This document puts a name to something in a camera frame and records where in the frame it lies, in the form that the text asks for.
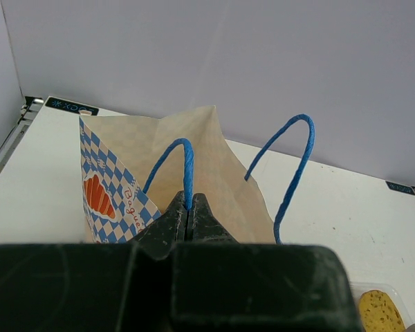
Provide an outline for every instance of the cookie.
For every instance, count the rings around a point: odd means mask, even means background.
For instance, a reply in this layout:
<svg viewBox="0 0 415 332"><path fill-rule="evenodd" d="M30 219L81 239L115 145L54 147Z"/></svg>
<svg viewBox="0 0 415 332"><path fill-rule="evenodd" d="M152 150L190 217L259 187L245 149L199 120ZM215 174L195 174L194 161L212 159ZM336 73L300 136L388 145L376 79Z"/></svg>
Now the cookie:
<svg viewBox="0 0 415 332"><path fill-rule="evenodd" d="M371 290L361 295L358 310L366 332L403 332L403 319L388 294Z"/></svg>

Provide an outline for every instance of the plastic container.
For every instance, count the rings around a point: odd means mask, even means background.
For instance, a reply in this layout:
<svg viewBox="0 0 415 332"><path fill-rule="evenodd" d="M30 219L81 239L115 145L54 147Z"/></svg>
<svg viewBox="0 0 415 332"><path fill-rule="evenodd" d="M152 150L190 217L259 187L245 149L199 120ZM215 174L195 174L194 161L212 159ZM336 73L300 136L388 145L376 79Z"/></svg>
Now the plastic container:
<svg viewBox="0 0 415 332"><path fill-rule="evenodd" d="M356 303L358 303L362 294L372 290L378 290L388 294L388 296L391 298L396 308L398 309L398 312L400 313L401 318L403 319L405 328L408 328L413 324L412 319L409 316L409 312L407 311L407 308L404 305L404 302L392 286L386 284L372 284L369 282L351 282L351 290Z"/></svg>

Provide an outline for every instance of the black label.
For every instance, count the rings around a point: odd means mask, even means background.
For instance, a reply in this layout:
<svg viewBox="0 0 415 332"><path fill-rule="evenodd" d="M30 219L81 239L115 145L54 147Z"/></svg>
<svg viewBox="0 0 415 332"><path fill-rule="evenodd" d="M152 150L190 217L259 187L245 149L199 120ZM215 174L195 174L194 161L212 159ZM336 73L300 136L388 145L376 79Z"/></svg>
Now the black label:
<svg viewBox="0 0 415 332"><path fill-rule="evenodd" d="M387 183L387 187L389 187L389 189L391 189L391 190L395 190L397 192L404 192L405 194L415 196L415 192L412 189L412 187L408 187L406 185L399 185L398 183L393 183L393 182L389 182L389 181L386 181L386 183Z"/></svg>
<svg viewBox="0 0 415 332"><path fill-rule="evenodd" d="M48 101L45 103L45 106L76 114L88 114L90 116L96 116L98 114L98 109L95 107L77 104L76 102L68 102L67 100L52 97L48 99Z"/></svg>

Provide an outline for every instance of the red croissant logo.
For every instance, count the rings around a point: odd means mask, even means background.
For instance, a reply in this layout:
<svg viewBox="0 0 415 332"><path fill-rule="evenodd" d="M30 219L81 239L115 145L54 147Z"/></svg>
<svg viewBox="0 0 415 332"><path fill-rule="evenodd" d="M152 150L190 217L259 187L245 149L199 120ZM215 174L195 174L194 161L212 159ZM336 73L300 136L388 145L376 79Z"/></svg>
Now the red croissant logo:
<svg viewBox="0 0 415 332"><path fill-rule="evenodd" d="M109 195L104 191L97 174L84 181L83 186L86 202L88 202L88 205L92 210L99 212L104 216L108 216L111 219L116 217Z"/></svg>

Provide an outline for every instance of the bag handle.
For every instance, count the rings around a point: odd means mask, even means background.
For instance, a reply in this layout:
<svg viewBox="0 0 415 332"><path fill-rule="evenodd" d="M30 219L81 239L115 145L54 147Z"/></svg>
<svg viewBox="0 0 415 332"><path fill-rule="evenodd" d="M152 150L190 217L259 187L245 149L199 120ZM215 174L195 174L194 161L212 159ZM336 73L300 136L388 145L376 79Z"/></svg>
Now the bag handle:
<svg viewBox="0 0 415 332"><path fill-rule="evenodd" d="M146 194L151 186L151 182L155 177L160 166L165 162L166 158L175 149L175 147L183 145L185 149L185 171L183 176L183 190L185 192L185 208L187 211L192 207L192 196L194 190L194 150L192 144L187 138L177 138L170 146L167 147L163 155L157 160L152 167L151 173L147 177L143 192Z"/></svg>
<svg viewBox="0 0 415 332"><path fill-rule="evenodd" d="M297 116L294 116L291 118L268 142L264 145L264 147L260 150L260 152L255 156L254 160L249 166L249 170L247 171L246 175L244 176L244 179L247 181L249 179L250 173L255 168L257 163L259 162L260 158L264 155L264 153L269 149L269 147L276 141L278 137L280 137L291 125L296 123L299 120L306 121L309 125L309 137L307 139L306 149L304 149L304 153L302 156L301 161L299 162L297 171L295 172L295 175L293 176L292 181L290 182L288 189L286 190L286 193L284 194L283 202L279 206L277 215L275 216L274 220L274 237L275 242L278 244L282 244L282 240L279 237L279 228L282 223L283 217L288 209L289 203L291 202L291 199L295 193L295 190L297 189L298 183L300 178L302 177L304 168L306 166L307 161L309 160L309 157L312 154L313 145L315 144L315 125L313 124L313 121L310 116L306 114L299 114Z"/></svg>

